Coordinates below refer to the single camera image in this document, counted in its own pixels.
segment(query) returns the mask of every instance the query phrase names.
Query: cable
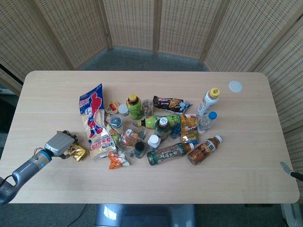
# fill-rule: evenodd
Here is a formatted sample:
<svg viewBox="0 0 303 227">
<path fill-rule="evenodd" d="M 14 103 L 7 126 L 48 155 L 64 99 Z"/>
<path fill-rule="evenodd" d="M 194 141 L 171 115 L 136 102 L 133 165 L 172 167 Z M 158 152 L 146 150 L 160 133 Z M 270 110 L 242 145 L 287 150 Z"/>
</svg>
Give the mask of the cable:
<svg viewBox="0 0 303 227">
<path fill-rule="evenodd" d="M 83 214 L 85 208 L 87 207 L 87 205 L 88 205 L 88 204 L 86 204 L 86 205 L 84 206 L 84 208 L 83 208 L 81 214 L 80 214 L 74 221 L 72 221 L 71 223 L 69 223 L 66 227 L 69 227 L 69 226 L 71 226 L 72 224 L 74 224 L 74 223 L 82 216 L 82 214 Z"/>
<path fill-rule="evenodd" d="M 4 182 L 9 178 L 9 177 L 11 177 L 11 176 L 13 176 L 13 175 L 8 175 L 7 177 L 5 177 L 5 179 L 0 183 L 0 187 L 4 184 Z"/>
</svg>

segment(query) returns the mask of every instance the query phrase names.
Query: knife handle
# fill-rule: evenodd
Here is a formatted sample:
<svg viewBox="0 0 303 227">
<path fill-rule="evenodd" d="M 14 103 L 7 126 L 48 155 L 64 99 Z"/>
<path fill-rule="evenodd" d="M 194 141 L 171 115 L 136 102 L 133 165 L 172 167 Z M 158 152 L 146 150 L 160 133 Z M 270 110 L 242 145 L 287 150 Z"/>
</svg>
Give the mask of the knife handle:
<svg viewBox="0 0 303 227">
<path fill-rule="evenodd" d="M 297 173 L 297 172 L 291 172 L 290 176 L 298 179 L 299 181 L 303 181 L 303 174 Z"/>
</svg>

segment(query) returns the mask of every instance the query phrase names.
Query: floor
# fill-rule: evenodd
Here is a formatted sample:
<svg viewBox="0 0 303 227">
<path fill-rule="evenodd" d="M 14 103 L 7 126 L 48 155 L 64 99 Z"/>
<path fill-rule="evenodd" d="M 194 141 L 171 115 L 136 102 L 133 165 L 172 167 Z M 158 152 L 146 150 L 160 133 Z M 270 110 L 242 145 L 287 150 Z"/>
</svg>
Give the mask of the floor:
<svg viewBox="0 0 303 227">
<path fill-rule="evenodd" d="M 207 71 L 197 60 L 150 51 L 115 47 L 97 54 L 79 70 Z M 6 140 L 0 133 L 0 152 Z M 83 211 L 85 204 L 8 204 L 0 206 L 0 227 L 66 227 Z M 96 205 L 89 204 L 71 227 L 91 227 Z M 198 227 L 283 227 L 279 204 L 271 207 L 245 205 L 197 205 Z"/>
</svg>

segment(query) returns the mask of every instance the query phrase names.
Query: knife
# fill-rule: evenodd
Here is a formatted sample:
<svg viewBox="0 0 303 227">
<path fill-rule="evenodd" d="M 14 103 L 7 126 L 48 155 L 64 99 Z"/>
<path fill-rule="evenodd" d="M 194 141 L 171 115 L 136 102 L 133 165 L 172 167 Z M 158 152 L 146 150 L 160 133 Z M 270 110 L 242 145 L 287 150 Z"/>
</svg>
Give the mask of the knife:
<svg viewBox="0 0 303 227">
<path fill-rule="evenodd" d="M 288 165 L 285 162 L 280 162 L 280 165 L 287 174 L 289 174 L 290 176 L 298 179 L 299 181 L 303 181 L 303 174 L 300 174 L 298 172 L 294 172 L 292 169 L 290 169 L 288 167 Z"/>
</svg>

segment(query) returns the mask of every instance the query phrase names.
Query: woven screen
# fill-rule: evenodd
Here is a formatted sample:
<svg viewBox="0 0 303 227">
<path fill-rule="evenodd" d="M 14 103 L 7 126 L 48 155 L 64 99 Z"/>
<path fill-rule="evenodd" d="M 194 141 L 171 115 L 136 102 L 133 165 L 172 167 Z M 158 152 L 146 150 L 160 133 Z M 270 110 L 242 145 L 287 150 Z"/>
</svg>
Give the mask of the woven screen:
<svg viewBox="0 0 303 227">
<path fill-rule="evenodd" d="M 0 61 L 24 81 L 33 70 L 68 70 L 22 1 L 0 1 Z"/>
<path fill-rule="evenodd" d="M 73 67 L 106 47 L 93 0 L 35 0 Z"/>
<path fill-rule="evenodd" d="M 221 0 L 162 0 L 159 51 L 199 58 Z"/>
<path fill-rule="evenodd" d="M 153 0 L 104 0 L 113 45 L 152 49 Z"/>
<path fill-rule="evenodd" d="M 261 69 L 269 80 L 282 128 L 303 119 L 303 27 Z"/>
<path fill-rule="evenodd" d="M 14 92 L 17 96 L 20 95 L 22 85 L 16 82 L 12 77 L 0 70 L 0 84 Z"/>
<path fill-rule="evenodd" d="M 284 135 L 293 170 L 303 174 L 303 128 Z M 300 199 L 303 199 L 303 182 L 298 181 Z"/>
<path fill-rule="evenodd" d="M 231 0 L 205 60 L 211 71 L 247 71 L 302 0 Z"/>
</svg>

